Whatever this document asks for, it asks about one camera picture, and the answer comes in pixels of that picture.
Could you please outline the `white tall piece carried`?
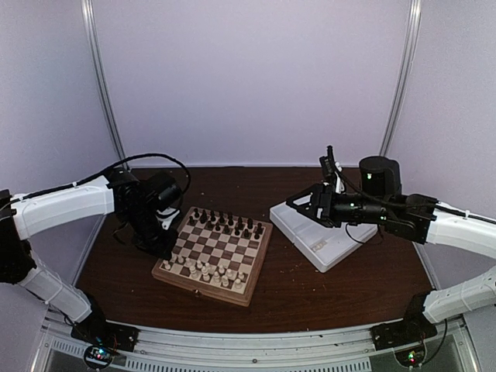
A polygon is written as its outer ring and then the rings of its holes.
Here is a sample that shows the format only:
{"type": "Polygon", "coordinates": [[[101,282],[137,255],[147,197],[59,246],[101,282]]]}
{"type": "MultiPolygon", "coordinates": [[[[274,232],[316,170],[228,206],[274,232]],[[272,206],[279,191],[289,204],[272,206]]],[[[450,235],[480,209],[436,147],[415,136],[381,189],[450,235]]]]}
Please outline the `white tall piece carried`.
{"type": "Polygon", "coordinates": [[[202,280],[206,283],[208,283],[211,280],[210,271],[211,271],[210,263],[205,263],[205,265],[201,269],[201,272],[202,272],[202,280]]]}

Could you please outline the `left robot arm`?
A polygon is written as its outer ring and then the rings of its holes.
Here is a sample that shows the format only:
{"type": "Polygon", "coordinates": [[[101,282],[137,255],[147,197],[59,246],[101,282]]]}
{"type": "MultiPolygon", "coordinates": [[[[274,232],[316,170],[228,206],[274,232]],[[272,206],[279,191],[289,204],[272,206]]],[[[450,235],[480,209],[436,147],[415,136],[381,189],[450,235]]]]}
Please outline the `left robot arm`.
{"type": "Polygon", "coordinates": [[[133,230],[133,245],[168,259],[177,238],[171,222],[184,192],[164,172],[141,181],[117,168],[84,181],[30,194],[1,191],[1,282],[25,288],[62,312],[95,344],[111,338],[111,326],[96,300],[68,284],[34,252],[40,233],[81,220],[115,215],[133,230]]]}

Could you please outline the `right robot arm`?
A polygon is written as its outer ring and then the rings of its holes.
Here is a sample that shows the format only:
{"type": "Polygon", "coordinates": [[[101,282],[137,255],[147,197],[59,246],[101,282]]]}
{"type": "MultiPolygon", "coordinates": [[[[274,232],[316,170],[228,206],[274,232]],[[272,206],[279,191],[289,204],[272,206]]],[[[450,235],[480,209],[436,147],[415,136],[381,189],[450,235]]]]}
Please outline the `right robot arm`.
{"type": "MultiPolygon", "coordinates": [[[[339,170],[331,153],[319,159],[324,181],[292,195],[287,206],[326,228],[371,224],[414,243],[454,246],[495,257],[495,220],[475,215],[421,194],[401,191],[397,161],[382,156],[359,162],[360,185],[339,170]]],[[[444,290],[412,300],[413,313],[398,323],[397,334],[408,343],[454,315],[495,303],[495,269],[444,290]]]]}

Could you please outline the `wooden chess board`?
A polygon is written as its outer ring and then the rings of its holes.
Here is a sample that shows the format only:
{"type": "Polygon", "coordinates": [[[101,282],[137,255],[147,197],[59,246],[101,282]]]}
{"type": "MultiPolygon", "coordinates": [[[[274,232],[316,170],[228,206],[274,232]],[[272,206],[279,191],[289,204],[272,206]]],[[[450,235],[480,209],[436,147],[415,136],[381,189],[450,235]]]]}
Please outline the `wooden chess board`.
{"type": "Polygon", "coordinates": [[[223,212],[225,223],[219,224],[221,226],[220,232],[215,231],[215,224],[219,223],[219,211],[214,211],[216,221],[212,222],[210,219],[210,209],[198,208],[199,218],[195,218],[194,209],[198,207],[191,207],[184,220],[179,225],[179,235],[175,247],[172,250],[172,255],[182,255],[184,258],[183,264],[179,264],[176,260],[175,263],[170,263],[169,260],[158,260],[153,267],[152,276],[164,283],[182,288],[184,290],[193,292],[208,298],[228,302],[234,305],[247,307],[250,305],[253,297],[254,289],[256,287],[261,268],[269,247],[270,238],[273,230],[273,225],[269,222],[261,222],[253,219],[253,231],[250,232],[248,239],[243,237],[243,232],[247,228],[247,220],[251,218],[243,218],[243,228],[240,230],[240,235],[235,236],[234,230],[237,227],[238,218],[241,216],[233,214],[233,226],[228,225],[228,212],[223,212]],[[208,219],[202,218],[203,211],[208,213],[208,219]],[[189,217],[195,219],[195,225],[188,224],[189,217]],[[198,221],[205,222],[211,221],[213,229],[200,229],[197,227],[198,221]],[[254,239],[257,232],[257,225],[263,226],[263,233],[259,239],[254,239]],[[229,226],[230,234],[223,232],[224,226],[229,226]],[[185,266],[186,258],[190,258],[191,266],[185,266]],[[170,271],[162,269],[162,263],[168,261],[171,265],[170,271]],[[202,280],[202,271],[198,270],[198,278],[193,279],[191,272],[197,270],[196,263],[201,261],[203,266],[205,263],[210,263],[211,266],[211,280],[206,283],[202,280]],[[218,271],[219,266],[223,265],[225,273],[221,275],[227,276],[227,270],[231,269],[234,273],[234,278],[229,279],[229,286],[224,288],[222,282],[216,284],[213,281],[213,274],[218,271]],[[237,290],[234,288],[234,280],[239,279],[239,272],[246,274],[246,280],[242,282],[242,287],[237,290]]]}

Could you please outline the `white plastic tray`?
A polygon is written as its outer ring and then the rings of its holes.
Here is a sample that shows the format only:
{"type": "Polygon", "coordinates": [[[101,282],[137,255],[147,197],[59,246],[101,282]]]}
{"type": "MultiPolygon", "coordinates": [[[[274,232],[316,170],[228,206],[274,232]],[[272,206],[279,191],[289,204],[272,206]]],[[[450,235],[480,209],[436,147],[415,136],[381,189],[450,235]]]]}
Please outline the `white plastic tray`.
{"type": "Polygon", "coordinates": [[[284,202],[270,208],[270,220],[321,273],[344,260],[377,233],[375,225],[326,228],[297,213],[284,202]],[[314,251],[316,244],[325,246],[314,251]]]}

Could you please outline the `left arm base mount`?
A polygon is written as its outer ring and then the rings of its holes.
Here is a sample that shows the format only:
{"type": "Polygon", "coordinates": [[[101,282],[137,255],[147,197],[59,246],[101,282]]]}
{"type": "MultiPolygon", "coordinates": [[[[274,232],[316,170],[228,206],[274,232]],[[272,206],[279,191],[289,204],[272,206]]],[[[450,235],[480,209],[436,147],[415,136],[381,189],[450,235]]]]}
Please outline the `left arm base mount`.
{"type": "Polygon", "coordinates": [[[134,326],[109,322],[95,298],[89,294],[87,297],[91,313],[81,322],[70,322],[71,336],[112,350],[134,351],[140,331],[134,326]]]}

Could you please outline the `front aluminium rail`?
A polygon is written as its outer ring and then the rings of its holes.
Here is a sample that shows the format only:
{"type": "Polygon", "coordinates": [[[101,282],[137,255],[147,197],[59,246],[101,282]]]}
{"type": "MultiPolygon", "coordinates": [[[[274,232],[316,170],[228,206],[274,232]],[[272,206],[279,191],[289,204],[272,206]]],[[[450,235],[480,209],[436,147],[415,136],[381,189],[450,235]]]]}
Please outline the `front aluminium rail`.
{"type": "Polygon", "coordinates": [[[466,324],[451,319],[432,338],[378,350],[369,325],[266,334],[186,332],[140,326],[133,351],[119,351],[106,371],[479,371],[466,324]]]}

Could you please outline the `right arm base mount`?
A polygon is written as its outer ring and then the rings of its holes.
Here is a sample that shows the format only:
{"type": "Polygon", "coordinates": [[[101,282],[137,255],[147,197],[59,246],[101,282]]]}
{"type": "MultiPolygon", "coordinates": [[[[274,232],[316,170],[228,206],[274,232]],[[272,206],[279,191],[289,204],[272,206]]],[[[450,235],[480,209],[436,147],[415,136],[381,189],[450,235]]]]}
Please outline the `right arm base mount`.
{"type": "Polygon", "coordinates": [[[385,350],[421,342],[437,335],[437,328],[424,315],[424,302],[429,292],[412,297],[401,320],[385,322],[370,328],[376,350],[385,350]]]}

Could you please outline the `right aluminium frame post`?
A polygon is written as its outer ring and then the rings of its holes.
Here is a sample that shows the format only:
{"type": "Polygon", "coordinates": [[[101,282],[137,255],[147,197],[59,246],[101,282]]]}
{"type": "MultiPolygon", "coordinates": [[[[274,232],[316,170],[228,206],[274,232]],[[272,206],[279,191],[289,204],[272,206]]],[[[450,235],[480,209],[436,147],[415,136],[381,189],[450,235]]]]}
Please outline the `right aluminium frame post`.
{"type": "Polygon", "coordinates": [[[408,18],[401,52],[401,62],[388,118],[378,154],[386,157],[391,149],[394,133],[398,127],[402,106],[408,89],[408,78],[415,60],[418,37],[422,22],[422,1],[411,0],[408,7],[408,18]]]}

